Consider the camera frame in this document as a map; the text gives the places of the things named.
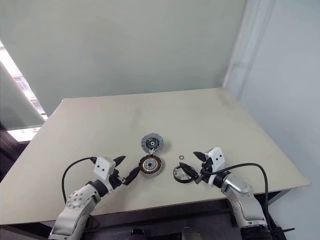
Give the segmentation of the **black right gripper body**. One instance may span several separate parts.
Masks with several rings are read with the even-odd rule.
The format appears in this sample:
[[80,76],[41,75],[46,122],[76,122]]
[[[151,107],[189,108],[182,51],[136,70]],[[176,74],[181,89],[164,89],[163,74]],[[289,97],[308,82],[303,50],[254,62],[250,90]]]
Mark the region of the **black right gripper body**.
[[212,184],[213,180],[211,179],[212,175],[211,173],[213,172],[213,161],[212,159],[207,159],[201,164],[201,170],[200,170],[200,176],[199,176],[199,181],[203,181],[207,184]]

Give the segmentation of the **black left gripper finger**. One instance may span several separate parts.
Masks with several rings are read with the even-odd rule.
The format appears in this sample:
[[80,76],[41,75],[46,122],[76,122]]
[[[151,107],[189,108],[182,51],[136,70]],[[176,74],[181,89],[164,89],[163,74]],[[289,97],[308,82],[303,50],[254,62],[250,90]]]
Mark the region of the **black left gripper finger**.
[[128,186],[128,185],[137,177],[137,175],[139,174],[139,172],[140,172],[140,167],[137,166],[137,167],[134,168],[134,169],[129,173],[129,175],[125,178],[124,185]]
[[115,166],[117,167],[118,165],[120,165],[121,162],[122,162],[125,158],[126,158],[125,155],[119,156],[119,157],[115,158],[115,159],[113,160],[113,161],[115,162]]

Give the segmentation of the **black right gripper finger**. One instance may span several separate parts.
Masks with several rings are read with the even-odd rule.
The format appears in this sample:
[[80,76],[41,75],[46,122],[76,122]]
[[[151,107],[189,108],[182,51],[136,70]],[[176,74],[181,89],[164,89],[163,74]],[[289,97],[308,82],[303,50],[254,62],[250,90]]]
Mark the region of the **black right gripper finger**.
[[193,154],[203,163],[207,162],[207,156],[204,153],[200,151],[194,151]]
[[190,165],[180,162],[179,166],[183,169],[183,171],[196,183],[199,184],[201,179],[196,170]]

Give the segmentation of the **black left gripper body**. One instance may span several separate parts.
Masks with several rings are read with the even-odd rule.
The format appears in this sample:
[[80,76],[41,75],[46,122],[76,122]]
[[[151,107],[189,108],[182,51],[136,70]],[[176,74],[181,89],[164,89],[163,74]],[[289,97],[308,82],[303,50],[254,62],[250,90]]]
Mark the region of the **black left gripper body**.
[[128,185],[127,180],[119,175],[119,171],[117,169],[114,169],[113,173],[109,176],[108,181],[113,190],[121,185]]

